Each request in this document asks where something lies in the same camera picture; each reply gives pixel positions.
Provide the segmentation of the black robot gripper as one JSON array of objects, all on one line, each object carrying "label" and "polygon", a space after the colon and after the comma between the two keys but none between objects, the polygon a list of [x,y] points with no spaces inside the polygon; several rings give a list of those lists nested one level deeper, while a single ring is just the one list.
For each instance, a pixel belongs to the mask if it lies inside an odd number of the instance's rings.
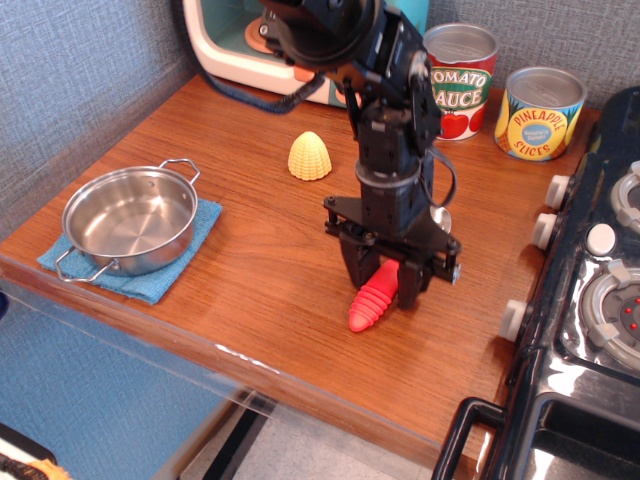
[{"label": "black robot gripper", "polygon": [[[373,231],[390,233],[399,237],[408,230],[420,214],[430,207],[437,207],[433,198],[433,179],[420,177],[392,188],[376,188],[361,185],[361,196],[324,199],[328,211],[326,232],[339,239],[342,257],[356,288],[362,287],[380,267],[380,255],[360,238],[340,234],[346,221],[356,221]],[[398,270],[398,307],[412,309],[416,299],[424,292],[433,276],[430,264],[403,260]]]}]

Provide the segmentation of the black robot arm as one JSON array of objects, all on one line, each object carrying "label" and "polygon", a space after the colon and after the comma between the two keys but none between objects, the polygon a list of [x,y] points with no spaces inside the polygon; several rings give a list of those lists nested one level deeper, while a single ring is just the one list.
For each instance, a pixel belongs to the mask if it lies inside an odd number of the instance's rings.
[{"label": "black robot arm", "polygon": [[459,276],[460,242],[432,217],[441,111],[421,33],[382,1],[268,1],[267,45],[342,90],[359,154],[360,193],[327,197],[326,230],[363,286],[382,258],[399,264],[398,305],[411,309],[433,278]]}]

